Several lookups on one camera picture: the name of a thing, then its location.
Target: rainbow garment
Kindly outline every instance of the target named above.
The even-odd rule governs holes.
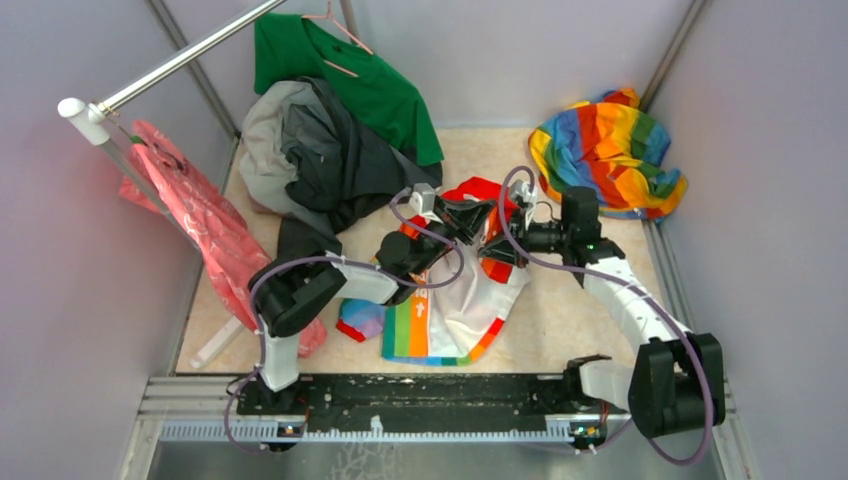
[[[633,89],[610,91],[536,128],[528,145],[544,192],[560,202],[566,187],[592,187],[610,217],[659,220],[671,213],[686,178],[660,169],[671,139],[638,106]]]

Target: pile of clothes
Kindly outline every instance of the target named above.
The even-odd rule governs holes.
[[[427,107],[386,62],[299,15],[264,15],[254,38],[262,97],[244,120],[239,173],[258,209],[333,238],[407,186],[441,185]]]

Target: clothes hanger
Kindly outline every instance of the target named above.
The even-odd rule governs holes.
[[[371,50],[370,48],[368,48],[367,45],[362,43],[362,40],[356,38],[356,36],[354,36],[354,34],[350,33],[350,31],[348,31],[348,29],[346,29],[344,27],[344,25],[339,23],[339,21],[336,19],[336,16],[333,14],[333,0],[327,0],[327,13],[326,14],[324,14],[324,15],[303,15],[301,18],[309,18],[309,19],[315,19],[315,20],[332,20],[333,24],[336,27],[338,27],[339,30],[344,32],[345,35],[347,35],[351,40],[353,40],[354,43],[356,43],[360,48],[362,48],[363,50],[368,52],[369,55],[374,55],[373,50]],[[333,68],[335,68],[339,71],[342,71],[342,72],[350,75],[351,77],[359,77],[359,75],[357,75],[356,73],[354,73],[354,72],[352,72],[352,71],[350,71],[350,70],[348,70],[348,69],[346,69],[342,66],[336,65],[335,63],[333,63],[329,60],[324,60],[324,63],[326,63],[327,65],[329,65],[329,66],[331,66],[331,67],[333,67]]]

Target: pink plastic bag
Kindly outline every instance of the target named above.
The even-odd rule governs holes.
[[[133,145],[130,162],[153,183],[177,223],[200,247],[206,272],[224,307],[245,327],[256,330],[247,283],[271,263],[271,257],[250,235],[235,207],[162,132],[141,120],[133,123],[133,130],[146,145]],[[124,178],[120,194],[159,213],[128,178]],[[301,332],[298,355],[309,356],[326,338],[324,325],[314,319]]]

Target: purple cable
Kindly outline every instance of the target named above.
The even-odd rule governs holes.
[[[249,453],[249,454],[265,453],[265,450],[262,450],[262,449],[256,450],[256,449],[247,448],[247,447],[242,446],[240,443],[238,443],[238,441],[236,441],[235,437],[233,437],[233,434],[230,431],[230,409],[232,409],[233,403],[235,403],[236,398],[238,398],[238,396],[241,394],[241,391],[244,389],[244,387],[247,386],[247,384],[249,382],[251,382],[254,378],[256,378],[259,375],[259,373],[261,372],[260,369],[262,368],[263,365],[265,365],[265,342],[263,341],[264,336],[265,336],[265,331],[263,330],[264,325],[262,323],[261,314],[259,313],[259,310],[256,308],[256,294],[259,291],[260,285],[264,284],[269,278],[273,277],[274,275],[278,275],[278,274],[280,274],[280,273],[282,273],[282,272],[284,272],[284,271],[286,271],[290,268],[297,267],[299,265],[306,265],[306,264],[309,264],[309,263],[317,263],[317,262],[342,263],[344,265],[351,265],[351,266],[357,267],[357,268],[364,268],[366,270],[373,270],[373,271],[379,272],[379,273],[389,277],[390,279],[394,280],[395,282],[397,282],[401,285],[405,285],[405,286],[408,286],[408,287],[416,287],[416,288],[426,288],[426,289],[441,288],[441,287],[444,287],[444,286],[447,286],[447,285],[453,283],[454,280],[459,278],[459,275],[462,273],[462,270],[465,268],[465,256],[462,254],[462,250],[459,249],[457,244],[455,242],[447,239],[446,237],[439,235],[438,233],[431,232],[431,231],[429,231],[425,228],[419,227],[418,225],[410,222],[409,220],[404,218],[403,215],[401,215],[400,212],[397,210],[398,202],[400,202],[400,200],[402,198],[409,196],[410,190],[411,190],[410,188],[406,188],[406,189],[398,192],[398,194],[395,195],[394,198],[392,198],[392,200],[389,202],[389,208],[391,209],[391,211],[395,215],[395,217],[397,217],[398,220],[401,221],[401,223],[409,226],[413,230],[418,231],[422,235],[426,235],[430,238],[433,238],[435,240],[438,240],[438,241],[445,243],[448,246],[450,246],[451,249],[453,249],[457,253],[457,255],[459,255],[459,268],[457,269],[456,273],[454,273],[453,276],[451,276],[449,279],[444,280],[444,281],[439,282],[439,283],[415,283],[415,282],[410,282],[408,280],[398,278],[398,277],[396,277],[396,276],[394,276],[394,275],[392,275],[388,272],[380,270],[380,268],[378,266],[376,266],[372,263],[358,262],[358,261],[355,261],[355,260],[346,260],[346,259],[337,258],[337,257],[314,256],[314,257],[298,258],[298,259],[292,260],[290,262],[281,263],[280,265],[275,266],[274,268],[265,272],[261,277],[259,277],[259,279],[256,280],[256,282],[253,284],[253,288],[250,289],[250,311],[253,313],[253,318],[256,320],[257,335],[259,336],[259,363],[257,364],[256,368],[254,368],[253,371],[250,372],[244,378],[244,380],[239,382],[238,387],[236,387],[236,390],[233,392],[232,395],[230,395],[229,400],[227,400],[227,406],[224,410],[224,433],[227,436],[227,440],[229,440],[230,443],[233,444],[233,446],[235,446],[236,448],[238,448],[242,452]]]
[[[533,255],[528,253],[526,250],[521,248],[521,245],[518,244],[518,241],[515,239],[515,237],[509,231],[509,222],[507,221],[506,210],[504,208],[504,202],[506,201],[506,193],[507,193],[507,190],[509,189],[509,183],[512,180],[512,177],[514,177],[515,174],[520,172],[520,171],[526,172],[530,176],[530,191],[533,191],[533,189],[535,188],[536,179],[533,176],[533,171],[530,170],[529,167],[524,166],[524,165],[515,167],[512,170],[510,170],[509,174],[507,174],[506,178],[504,179],[504,182],[501,185],[500,195],[498,196],[498,218],[500,219],[501,227],[504,231],[504,236],[506,237],[507,241],[510,243],[510,245],[512,245],[512,248],[514,248],[515,251],[520,253],[527,260],[529,260],[529,261],[531,261],[531,262],[533,262],[537,265],[540,265],[542,267],[552,268],[554,270],[562,270],[562,271],[572,272],[572,273],[582,273],[582,274],[585,274],[585,275],[593,275],[595,277],[599,277],[599,278],[602,278],[602,279],[607,280],[609,282],[612,282],[612,283],[615,283],[617,285],[621,285],[625,288],[628,288],[630,291],[632,291],[636,295],[639,295],[640,297],[644,297],[645,302],[657,313],[657,315],[659,315],[659,317],[662,319],[662,321],[665,322],[666,326],[669,329],[671,329],[671,331],[674,332],[675,335],[677,335],[677,337],[680,339],[680,342],[683,344],[683,348],[686,350],[686,354],[689,356],[690,360],[692,360],[692,366],[695,368],[695,376],[698,377],[698,384],[701,387],[701,395],[705,400],[704,401],[704,434],[701,437],[701,444],[698,445],[698,449],[695,451],[694,454],[692,454],[691,457],[684,458],[682,460],[674,458],[671,455],[669,455],[668,453],[666,453],[665,451],[663,451],[660,448],[660,446],[657,445],[657,443],[652,438],[649,438],[648,442],[651,444],[652,447],[654,447],[654,450],[656,450],[657,453],[660,454],[661,457],[663,457],[668,462],[670,462],[674,465],[686,466],[686,465],[692,465],[692,464],[700,462],[704,458],[704,455],[706,455],[707,449],[710,447],[710,442],[712,441],[712,425],[713,425],[715,412],[713,411],[713,403],[712,403],[712,401],[709,400],[711,398],[711,393],[710,393],[710,386],[707,383],[707,376],[704,373],[704,368],[701,366],[701,361],[698,358],[698,354],[695,352],[695,348],[692,346],[692,342],[690,342],[689,339],[686,338],[686,335],[683,333],[683,331],[680,330],[680,328],[675,324],[675,322],[671,318],[671,316],[665,311],[665,309],[662,308],[662,306],[660,306],[659,303],[657,303],[656,300],[654,300],[650,296],[647,296],[648,293],[642,291],[642,289],[635,287],[633,285],[630,285],[630,283],[627,282],[626,280],[624,280],[622,278],[618,278],[614,275],[609,275],[609,274],[606,274],[606,273],[603,273],[603,272],[597,272],[597,271],[589,270],[589,269],[586,269],[586,268],[572,267],[572,266],[569,266],[569,265],[557,265],[555,263],[546,262],[544,260],[540,260],[540,259],[534,257]],[[607,445],[612,440],[618,438],[617,434],[620,433],[621,431],[623,431],[628,426],[630,426],[630,424],[631,424],[631,422],[626,423],[621,428],[621,430],[619,430],[619,432],[616,432],[616,435],[613,435],[612,437],[610,437],[610,440],[605,442],[604,445]]]

